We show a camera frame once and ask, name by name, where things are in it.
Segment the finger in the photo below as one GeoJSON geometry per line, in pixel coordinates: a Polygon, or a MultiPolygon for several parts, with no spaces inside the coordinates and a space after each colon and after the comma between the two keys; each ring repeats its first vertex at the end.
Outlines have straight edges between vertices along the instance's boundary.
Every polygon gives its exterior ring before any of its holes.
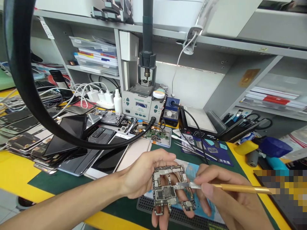
{"type": "Polygon", "coordinates": [[[200,189],[196,190],[196,194],[197,194],[197,197],[199,199],[199,203],[200,203],[201,208],[204,211],[204,213],[206,213],[207,216],[211,216],[212,211],[211,211],[210,205],[207,201],[205,194],[200,189]]]}
{"type": "Polygon", "coordinates": [[[222,183],[250,185],[250,182],[242,175],[231,172],[216,165],[210,165],[194,179],[196,184],[208,183],[213,179],[219,179],[222,183]]]}
{"type": "MultiPolygon", "coordinates": [[[[157,206],[156,210],[157,210],[157,213],[160,213],[161,212],[161,207],[157,206]]],[[[153,227],[155,227],[155,228],[158,226],[158,223],[159,223],[159,216],[156,215],[154,210],[153,210],[153,212],[151,214],[151,223],[152,223],[153,227]]]]}
{"type": "Polygon", "coordinates": [[[152,165],[158,161],[173,161],[176,159],[176,155],[174,153],[169,153],[164,149],[157,149],[154,151],[142,153],[140,159],[143,162],[150,163],[152,165]]]}
{"type": "Polygon", "coordinates": [[[232,215],[239,222],[242,220],[243,213],[246,214],[248,210],[237,202],[233,197],[231,197],[228,193],[221,190],[220,188],[216,188],[215,186],[209,183],[201,184],[201,190],[204,195],[216,205],[219,210],[223,210],[228,214],[232,215]]]}
{"type": "Polygon", "coordinates": [[[199,176],[200,174],[202,174],[202,172],[203,172],[206,168],[208,168],[208,167],[209,167],[209,165],[200,164],[200,165],[199,165],[199,168],[198,168],[198,171],[197,171],[197,173],[196,173],[196,176],[199,176]]]}
{"type": "MultiPolygon", "coordinates": [[[[170,174],[170,179],[171,179],[172,184],[176,184],[177,182],[179,182],[177,176],[173,173],[170,174]]],[[[189,200],[184,190],[179,189],[179,190],[176,190],[175,192],[176,192],[179,202],[189,200]]],[[[182,210],[188,218],[193,218],[195,216],[194,211],[186,211],[184,208],[182,210]]]]}
{"type": "Polygon", "coordinates": [[[167,230],[169,225],[169,208],[165,205],[163,206],[164,214],[159,218],[160,230],[167,230]]]}

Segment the green mat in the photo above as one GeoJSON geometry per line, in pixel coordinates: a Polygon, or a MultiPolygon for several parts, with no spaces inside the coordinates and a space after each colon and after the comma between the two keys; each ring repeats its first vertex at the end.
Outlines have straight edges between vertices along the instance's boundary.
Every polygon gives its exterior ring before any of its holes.
{"type": "MultiPolygon", "coordinates": [[[[164,148],[164,147],[160,147],[158,145],[153,144],[151,150],[163,148],[167,150],[168,152],[175,153],[177,156],[177,159],[191,162],[197,165],[203,163],[203,160],[200,159],[199,157],[181,152],[181,148],[178,145],[174,144],[173,141],[174,140],[172,140],[172,144],[170,148],[164,148]]],[[[244,171],[242,170],[242,168],[240,167],[239,163],[237,162],[237,160],[235,159],[235,157],[233,156],[230,150],[228,150],[228,154],[234,164],[234,167],[220,164],[214,161],[210,161],[210,164],[218,165],[220,167],[226,168],[230,171],[239,173],[246,177],[244,171]]],[[[90,181],[92,180],[85,176],[75,177],[70,174],[58,171],[53,175],[48,175],[44,172],[41,172],[36,177],[34,177],[28,184],[34,187],[37,187],[41,190],[47,191],[49,193],[58,195],[62,192],[65,192],[69,189],[80,186],[82,184],[88,183],[90,181]]],[[[128,198],[121,198],[113,202],[106,208],[104,208],[102,211],[108,214],[120,217],[122,219],[126,219],[128,221],[141,225],[145,228],[156,229],[156,228],[153,228],[151,224],[151,215],[136,209],[137,202],[138,202],[137,199],[130,200],[128,198]]],[[[268,214],[269,219],[271,220],[274,229],[278,230],[279,228],[275,220],[272,218],[272,216],[270,215],[270,213],[268,212],[266,208],[265,208],[265,211],[268,214]]],[[[168,229],[189,229],[189,228],[170,221],[168,229]]]]}

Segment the white bottle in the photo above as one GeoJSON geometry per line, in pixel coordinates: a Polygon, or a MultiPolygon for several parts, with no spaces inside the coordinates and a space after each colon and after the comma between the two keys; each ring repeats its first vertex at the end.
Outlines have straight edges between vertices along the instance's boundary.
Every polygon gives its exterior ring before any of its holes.
{"type": "Polygon", "coordinates": [[[118,89],[115,90],[114,107],[116,113],[122,114],[122,98],[118,89]]]}
{"type": "Polygon", "coordinates": [[[91,102],[98,102],[99,101],[98,90],[91,88],[91,91],[88,92],[87,95],[89,96],[89,100],[91,102]]]}

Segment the small screen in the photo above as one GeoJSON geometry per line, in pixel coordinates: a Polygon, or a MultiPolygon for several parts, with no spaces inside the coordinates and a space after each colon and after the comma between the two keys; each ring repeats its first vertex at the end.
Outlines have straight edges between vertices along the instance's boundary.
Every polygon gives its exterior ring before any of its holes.
{"type": "Polygon", "coordinates": [[[147,108],[147,105],[146,105],[146,104],[142,104],[142,103],[140,103],[140,102],[136,102],[135,105],[136,105],[136,106],[140,106],[140,107],[142,107],[142,108],[147,108]]]}
{"type": "MultiPolygon", "coordinates": [[[[124,140],[125,140],[124,138],[115,136],[113,140],[110,142],[110,144],[121,143],[124,140]]],[[[103,150],[101,155],[92,165],[92,168],[106,174],[113,173],[121,157],[123,156],[126,148],[127,145],[116,149],[103,150]]]]}

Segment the white phone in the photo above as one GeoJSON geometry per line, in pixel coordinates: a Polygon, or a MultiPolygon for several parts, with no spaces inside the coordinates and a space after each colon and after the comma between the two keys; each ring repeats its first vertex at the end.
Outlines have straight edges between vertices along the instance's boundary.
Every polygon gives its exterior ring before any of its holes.
{"type": "MultiPolygon", "coordinates": [[[[128,135],[116,133],[109,144],[121,143],[130,138],[128,135]]],[[[128,145],[116,149],[102,150],[93,164],[86,170],[84,176],[95,180],[114,173],[124,157],[127,147],[128,145]]]]}

